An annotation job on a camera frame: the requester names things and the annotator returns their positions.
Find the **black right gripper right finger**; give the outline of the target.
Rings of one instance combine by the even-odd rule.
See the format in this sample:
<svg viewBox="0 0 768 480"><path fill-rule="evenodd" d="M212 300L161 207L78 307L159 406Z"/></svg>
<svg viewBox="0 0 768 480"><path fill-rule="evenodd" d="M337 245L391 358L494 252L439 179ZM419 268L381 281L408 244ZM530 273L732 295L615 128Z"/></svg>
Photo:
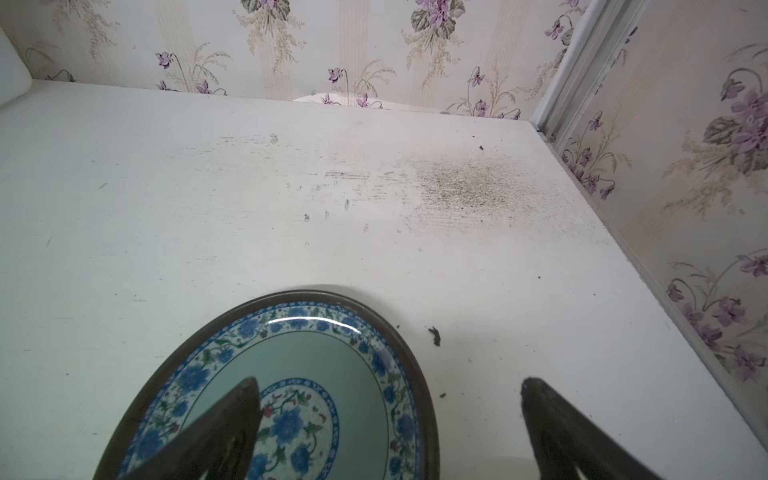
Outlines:
<svg viewBox="0 0 768 480"><path fill-rule="evenodd" d="M542 479L656 479L544 380L521 385L521 408Z"/></svg>

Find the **blue floral green plate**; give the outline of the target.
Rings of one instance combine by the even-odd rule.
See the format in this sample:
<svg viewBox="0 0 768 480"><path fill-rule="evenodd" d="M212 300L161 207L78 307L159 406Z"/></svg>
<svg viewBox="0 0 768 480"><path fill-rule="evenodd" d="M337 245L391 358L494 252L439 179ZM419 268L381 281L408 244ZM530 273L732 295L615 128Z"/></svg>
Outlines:
<svg viewBox="0 0 768 480"><path fill-rule="evenodd" d="M249 301L186 339L129 406L96 477L128 479L248 377L262 419L244 479L439 477L433 402L406 342L370 307L321 290Z"/></svg>

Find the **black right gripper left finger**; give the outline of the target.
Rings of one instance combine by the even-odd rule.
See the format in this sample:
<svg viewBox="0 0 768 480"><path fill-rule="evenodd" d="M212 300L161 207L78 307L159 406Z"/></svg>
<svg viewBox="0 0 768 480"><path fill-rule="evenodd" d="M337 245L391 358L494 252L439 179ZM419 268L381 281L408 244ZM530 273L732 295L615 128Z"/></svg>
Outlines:
<svg viewBox="0 0 768 480"><path fill-rule="evenodd" d="M257 380L248 377L128 479L244 479L262 419Z"/></svg>

